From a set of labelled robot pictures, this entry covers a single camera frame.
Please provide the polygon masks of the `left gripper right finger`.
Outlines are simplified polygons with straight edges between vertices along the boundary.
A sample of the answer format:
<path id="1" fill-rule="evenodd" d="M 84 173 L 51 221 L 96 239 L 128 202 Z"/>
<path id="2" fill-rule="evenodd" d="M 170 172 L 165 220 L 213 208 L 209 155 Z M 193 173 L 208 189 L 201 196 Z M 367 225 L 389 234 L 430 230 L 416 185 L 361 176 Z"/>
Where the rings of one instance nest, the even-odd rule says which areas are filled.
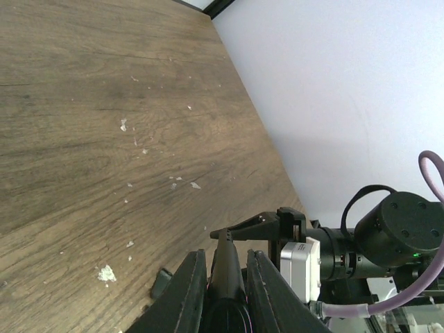
<path id="1" fill-rule="evenodd" d="M 262 251 L 248 251 L 246 290 L 253 332 L 329 332 Z"/>

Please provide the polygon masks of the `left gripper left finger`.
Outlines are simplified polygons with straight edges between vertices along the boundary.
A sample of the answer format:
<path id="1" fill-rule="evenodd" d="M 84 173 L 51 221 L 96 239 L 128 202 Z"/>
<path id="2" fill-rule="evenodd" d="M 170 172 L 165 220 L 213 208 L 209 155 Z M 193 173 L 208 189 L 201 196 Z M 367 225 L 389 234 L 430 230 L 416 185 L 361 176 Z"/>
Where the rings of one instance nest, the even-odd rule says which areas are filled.
<path id="1" fill-rule="evenodd" d="M 128 332 L 198 332 L 207 290 L 204 250 L 187 254 L 160 297 Z"/>

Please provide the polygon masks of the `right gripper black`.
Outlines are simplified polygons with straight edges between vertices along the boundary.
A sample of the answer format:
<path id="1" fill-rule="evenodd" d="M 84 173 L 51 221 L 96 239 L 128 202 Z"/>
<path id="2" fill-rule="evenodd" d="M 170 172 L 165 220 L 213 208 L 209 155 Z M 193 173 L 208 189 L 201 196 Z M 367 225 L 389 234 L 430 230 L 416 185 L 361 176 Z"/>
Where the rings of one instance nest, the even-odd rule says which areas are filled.
<path id="1" fill-rule="evenodd" d="M 269 241 L 268 256 L 274 264 L 279 264 L 287 243 L 304 241 L 307 229 L 319 226 L 319 220 L 307 220 L 298 210 L 280 207 L 276 213 L 262 212 L 226 229 L 233 241 Z"/>

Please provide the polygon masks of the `black remote control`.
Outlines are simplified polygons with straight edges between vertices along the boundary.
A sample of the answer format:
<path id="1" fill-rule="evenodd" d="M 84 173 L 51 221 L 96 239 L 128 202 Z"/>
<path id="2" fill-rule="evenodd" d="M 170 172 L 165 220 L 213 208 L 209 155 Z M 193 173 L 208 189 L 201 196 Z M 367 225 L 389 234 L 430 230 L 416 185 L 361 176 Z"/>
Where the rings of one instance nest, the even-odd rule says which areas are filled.
<path id="1" fill-rule="evenodd" d="M 218 236 L 198 332 L 252 332 L 237 249 L 231 234 Z"/>

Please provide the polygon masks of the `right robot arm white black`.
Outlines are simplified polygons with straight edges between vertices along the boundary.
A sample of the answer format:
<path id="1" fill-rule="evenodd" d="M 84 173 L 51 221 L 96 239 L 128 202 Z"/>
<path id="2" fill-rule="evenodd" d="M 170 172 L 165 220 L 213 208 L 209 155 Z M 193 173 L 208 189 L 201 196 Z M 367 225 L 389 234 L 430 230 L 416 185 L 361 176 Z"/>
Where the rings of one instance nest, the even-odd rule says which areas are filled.
<path id="1" fill-rule="evenodd" d="M 203 332 L 326 332 L 443 298 L 443 204 L 387 189 L 350 229 L 288 207 L 212 231 L 218 241 Z"/>

